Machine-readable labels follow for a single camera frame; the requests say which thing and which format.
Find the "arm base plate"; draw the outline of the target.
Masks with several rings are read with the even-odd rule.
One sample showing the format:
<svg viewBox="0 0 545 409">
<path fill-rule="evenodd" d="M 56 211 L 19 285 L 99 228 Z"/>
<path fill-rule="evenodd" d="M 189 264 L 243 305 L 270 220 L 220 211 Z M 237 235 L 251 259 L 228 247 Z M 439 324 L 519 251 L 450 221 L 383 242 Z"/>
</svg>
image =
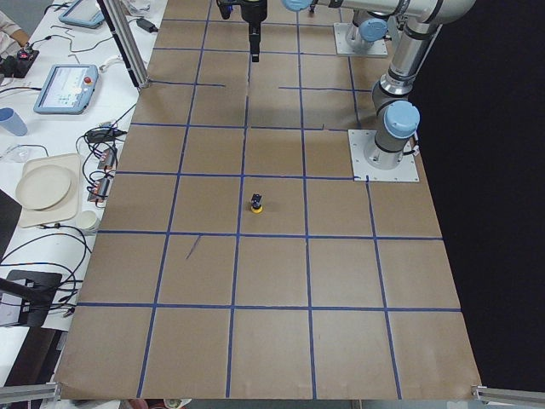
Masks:
<svg viewBox="0 0 545 409">
<path fill-rule="evenodd" d="M 383 38 L 372 42 L 364 40 L 352 23 L 335 23 L 333 30 L 338 55 L 369 58 L 386 58 L 388 55 Z"/>
<path fill-rule="evenodd" d="M 407 141 L 397 153 L 382 151 L 375 130 L 349 130 L 348 140 L 355 181 L 419 182 L 415 155 Z"/>
</svg>

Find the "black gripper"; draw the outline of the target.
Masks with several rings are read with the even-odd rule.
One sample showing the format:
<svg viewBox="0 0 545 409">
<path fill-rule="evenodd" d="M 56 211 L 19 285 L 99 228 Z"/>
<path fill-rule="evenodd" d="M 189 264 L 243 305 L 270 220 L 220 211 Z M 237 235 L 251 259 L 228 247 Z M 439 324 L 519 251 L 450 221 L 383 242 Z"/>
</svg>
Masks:
<svg viewBox="0 0 545 409">
<path fill-rule="evenodd" d="M 246 22 L 262 22 L 267 18 L 267 0 L 240 0 L 239 6 Z M 260 23 L 249 23 L 249 42 L 251 61 L 257 63 L 260 60 Z"/>
</svg>

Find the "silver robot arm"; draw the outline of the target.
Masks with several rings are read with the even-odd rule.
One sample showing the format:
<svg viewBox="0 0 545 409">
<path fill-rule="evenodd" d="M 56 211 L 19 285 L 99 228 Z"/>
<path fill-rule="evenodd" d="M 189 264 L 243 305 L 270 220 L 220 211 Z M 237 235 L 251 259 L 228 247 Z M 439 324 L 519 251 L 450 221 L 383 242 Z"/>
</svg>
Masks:
<svg viewBox="0 0 545 409">
<path fill-rule="evenodd" d="M 345 39 L 354 49 L 369 49 L 387 34 L 387 18 L 375 12 L 354 10 Z"/>
<path fill-rule="evenodd" d="M 388 71 L 375 84 L 372 99 L 377 131 L 364 149 L 365 160 L 381 170 L 392 170 L 404 156 L 406 142 L 416 133 L 420 114 L 407 101 L 427 52 L 443 24 L 464 16 L 473 1 L 318 1 L 331 9 L 406 15 L 403 33 Z"/>
</svg>

